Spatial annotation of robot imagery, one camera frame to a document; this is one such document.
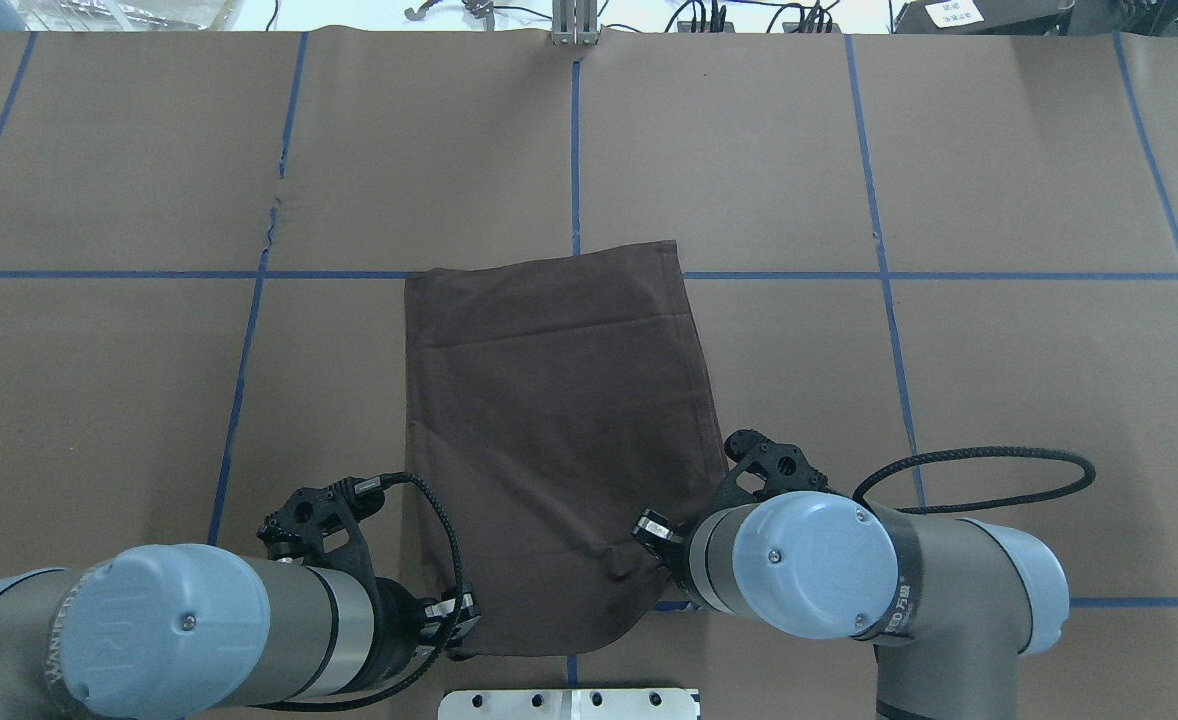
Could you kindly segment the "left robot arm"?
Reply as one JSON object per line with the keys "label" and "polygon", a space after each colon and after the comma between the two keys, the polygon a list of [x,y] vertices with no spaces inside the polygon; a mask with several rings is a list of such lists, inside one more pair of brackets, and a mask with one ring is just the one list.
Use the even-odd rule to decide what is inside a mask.
{"label": "left robot arm", "polygon": [[[446,533],[455,583],[441,597],[379,577],[360,533],[402,484]],[[357,711],[411,687],[478,623],[455,529],[415,475],[297,489],[257,539],[264,559],[145,544],[0,579],[0,719]]]}

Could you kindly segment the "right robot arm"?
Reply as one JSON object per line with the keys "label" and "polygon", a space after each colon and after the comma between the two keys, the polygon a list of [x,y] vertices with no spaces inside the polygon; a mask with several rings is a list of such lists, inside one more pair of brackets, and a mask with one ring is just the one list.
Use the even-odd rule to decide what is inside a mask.
{"label": "right robot arm", "polygon": [[[1072,609],[1055,551],[977,511],[1063,498],[1096,465],[1059,448],[979,445],[891,462],[841,495],[798,445],[753,429],[723,442],[730,469],[682,524],[659,511],[633,537],[699,606],[808,641],[868,645],[878,719],[1014,719],[1018,663],[1060,641]],[[1040,460],[1081,470],[1031,495],[892,509],[882,480],[967,460]]]}

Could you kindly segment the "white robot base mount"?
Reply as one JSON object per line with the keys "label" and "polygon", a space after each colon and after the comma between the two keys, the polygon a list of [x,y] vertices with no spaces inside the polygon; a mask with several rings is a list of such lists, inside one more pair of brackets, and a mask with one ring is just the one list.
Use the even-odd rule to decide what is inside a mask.
{"label": "white robot base mount", "polygon": [[452,691],[438,719],[702,719],[699,689],[671,687]]}

